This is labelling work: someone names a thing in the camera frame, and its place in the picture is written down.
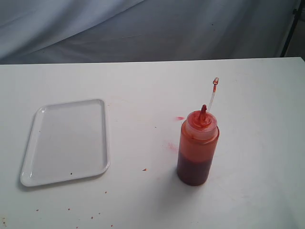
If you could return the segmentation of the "black tripod stand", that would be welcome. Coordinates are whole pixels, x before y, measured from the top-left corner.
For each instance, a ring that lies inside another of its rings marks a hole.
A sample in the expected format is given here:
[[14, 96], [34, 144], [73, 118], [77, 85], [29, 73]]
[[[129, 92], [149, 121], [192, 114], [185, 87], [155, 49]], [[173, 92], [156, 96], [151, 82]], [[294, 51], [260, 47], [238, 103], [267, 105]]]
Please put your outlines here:
[[305, 6], [305, 1], [304, 0], [298, 0], [296, 8], [294, 8], [293, 11], [292, 11], [293, 20], [290, 24], [288, 34], [286, 35], [285, 42], [282, 46], [282, 50], [281, 50], [281, 53], [280, 53], [281, 58], [286, 56], [286, 53], [287, 53], [287, 50], [289, 48], [289, 45], [290, 45], [291, 39], [293, 37], [294, 31], [295, 31], [295, 29], [297, 27], [297, 24], [298, 24], [298, 22], [301, 18], [304, 6]]

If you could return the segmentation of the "grey backdrop cloth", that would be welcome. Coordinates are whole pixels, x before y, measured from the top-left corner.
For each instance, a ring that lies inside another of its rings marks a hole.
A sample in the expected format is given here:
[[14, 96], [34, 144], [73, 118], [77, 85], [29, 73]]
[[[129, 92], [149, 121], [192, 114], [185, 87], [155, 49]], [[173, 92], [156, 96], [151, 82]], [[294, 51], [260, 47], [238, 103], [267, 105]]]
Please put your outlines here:
[[297, 0], [3, 0], [1, 64], [278, 57]]

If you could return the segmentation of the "white rectangular plastic tray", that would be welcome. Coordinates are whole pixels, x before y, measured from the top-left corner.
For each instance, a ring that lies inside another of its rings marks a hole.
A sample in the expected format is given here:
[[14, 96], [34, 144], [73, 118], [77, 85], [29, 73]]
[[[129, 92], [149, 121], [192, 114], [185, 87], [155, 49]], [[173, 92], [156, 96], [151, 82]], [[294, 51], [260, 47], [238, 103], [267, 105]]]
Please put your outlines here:
[[20, 173], [25, 187], [104, 174], [110, 166], [102, 99], [50, 104], [37, 110]]

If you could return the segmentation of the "red sauce squeeze bottle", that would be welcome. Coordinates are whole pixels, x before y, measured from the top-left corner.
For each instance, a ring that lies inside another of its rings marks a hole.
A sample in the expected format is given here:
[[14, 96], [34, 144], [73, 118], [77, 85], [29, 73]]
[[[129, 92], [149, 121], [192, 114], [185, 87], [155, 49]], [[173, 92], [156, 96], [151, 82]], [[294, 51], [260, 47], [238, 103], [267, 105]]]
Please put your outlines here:
[[190, 186], [206, 182], [220, 135], [216, 117], [210, 113], [219, 78], [213, 81], [208, 105], [191, 112], [181, 126], [176, 172], [179, 179]]

